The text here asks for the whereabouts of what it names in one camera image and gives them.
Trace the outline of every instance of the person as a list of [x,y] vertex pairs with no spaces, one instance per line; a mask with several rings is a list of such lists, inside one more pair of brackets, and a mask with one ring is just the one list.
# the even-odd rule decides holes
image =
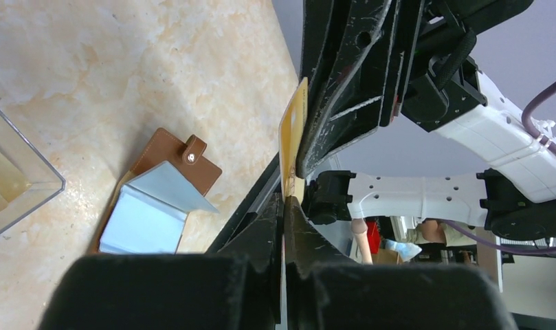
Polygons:
[[[456,222],[455,224],[467,232],[472,234],[475,232],[475,230],[470,228],[466,223]],[[446,223],[443,223],[440,219],[426,219],[414,230],[409,229],[406,236],[407,238],[402,240],[402,242],[417,245],[426,243],[442,243],[449,247],[476,244],[475,240],[453,229]]]

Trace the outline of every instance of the red object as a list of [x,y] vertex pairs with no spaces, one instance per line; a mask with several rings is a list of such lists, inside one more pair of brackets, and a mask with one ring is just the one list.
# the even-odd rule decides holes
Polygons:
[[379,252],[379,245],[381,245],[381,237],[379,236],[379,228],[374,221],[367,221],[367,240],[369,242],[369,249],[371,254]]

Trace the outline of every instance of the purple cable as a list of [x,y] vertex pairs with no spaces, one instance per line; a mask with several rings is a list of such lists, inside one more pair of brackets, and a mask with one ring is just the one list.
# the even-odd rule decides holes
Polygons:
[[[524,126],[524,130],[530,134],[533,138],[538,138],[541,135],[541,132],[533,125],[533,121],[531,120],[531,114],[533,111],[541,105],[541,103],[548,100],[551,96],[556,93],[556,81],[551,84],[549,87],[545,88],[542,92],[540,92],[537,96],[535,96],[532,101],[530,101],[524,110],[522,111],[521,119],[522,119],[522,126]],[[541,144],[545,145],[549,141],[549,138],[544,136],[541,139]],[[556,155],[556,144],[551,143],[549,146],[549,150],[553,154]]]
[[446,225],[452,227],[453,229],[459,231],[461,234],[463,234],[466,237],[469,237],[481,244],[484,244],[488,247],[491,247],[493,249],[497,249],[503,252],[508,252],[508,253],[512,253],[512,254],[520,254],[520,255],[525,255],[525,256],[538,256],[538,255],[542,255],[542,254],[548,254],[548,253],[553,253],[556,252],[556,246],[555,247],[548,247],[546,249],[538,249],[538,250],[519,250],[519,249],[515,249],[512,247],[506,247],[506,246],[501,246],[501,245],[496,245],[495,243],[492,243],[486,239],[483,239],[482,237],[478,237],[474,234],[470,234],[469,232],[467,232],[466,230],[462,229],[459,225],[456,225],[453,221],[442,221],[443,223],[445,223]]

